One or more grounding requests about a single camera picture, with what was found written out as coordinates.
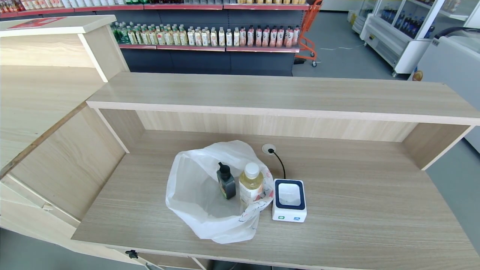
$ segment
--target counter top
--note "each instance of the counter top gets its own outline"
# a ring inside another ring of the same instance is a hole
[[[281,176],[305,185],[305,223],[260,216],[252,240],[199,239],[165,204],[179,151],[247,142]],[[125,250],[313,269],[480,269],[480,258],[435,185],[401,143],[145,131],[126,154],[72,239]]]
[[[447,85],[412,81],[119,73],[87,103],[101,109],[480,125],[480,112]]]
[[[0,178],[17,156],[103,85],[93,68],[2,66],[0,76]]]
[[[91,15],[64,17],[40,27],[8,29],[32,19],[0,22],[0,37],[85,34],[116,21],[115,15]]]

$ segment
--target yellow liquid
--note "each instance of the yellow liquid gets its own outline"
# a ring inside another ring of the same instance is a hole
[[[259,188],[264,183],[264,175],[262,172],[254,179],[250,179],[245,175],[245,172],[242,172],[239,177],[239,181],[242,185],[250,190],[255,190]]]

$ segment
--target white bottle cap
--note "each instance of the white bottle cap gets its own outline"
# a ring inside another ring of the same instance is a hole
[[[260,174],[260,167],[256,163],[251,162],[245,166],[245,176],[248,178],[255,179],[258,174]]]

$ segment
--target black latch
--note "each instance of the black latch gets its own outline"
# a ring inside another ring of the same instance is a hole
[[[133,249],[125,251],[125,254],[128,254],[130,259],[133,259],[133,258],[138,259],[138,253]]]

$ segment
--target red sign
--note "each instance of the red sign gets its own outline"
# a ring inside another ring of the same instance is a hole
[[[33,20],[28,21],[28,22],[24,22],[24,23],[21,23],[19,25],[9,27],[8,29],[41,27],[41,26],[44,26],[46,24],[61,20],[63,18],[66,18],[66,17],[33,19]]]

